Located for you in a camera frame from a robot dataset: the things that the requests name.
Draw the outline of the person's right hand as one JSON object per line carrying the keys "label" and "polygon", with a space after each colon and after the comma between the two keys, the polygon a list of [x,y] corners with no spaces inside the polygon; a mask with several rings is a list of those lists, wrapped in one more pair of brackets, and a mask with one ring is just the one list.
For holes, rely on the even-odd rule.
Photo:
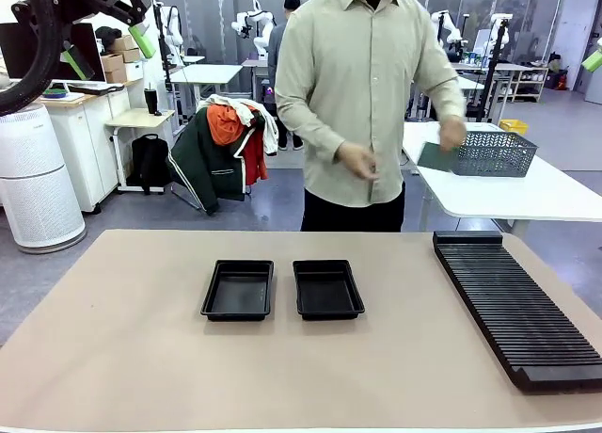
{"label": "person's right hand", "polygon": [[336,159],[361,180],[375,180],[377,175],[373,153],[356,143],[344,141],[337,148]]}

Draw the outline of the person's left hand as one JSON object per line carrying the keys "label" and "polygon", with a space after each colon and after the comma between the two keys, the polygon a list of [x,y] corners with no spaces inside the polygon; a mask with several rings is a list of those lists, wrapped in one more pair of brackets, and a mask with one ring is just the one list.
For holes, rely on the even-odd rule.
{"label": "person's left hand", "polygon": [[465,143],[467,128],[461,117],[449,116],[441,120],[439,126],[440,146],[444,151],[452,151]]}

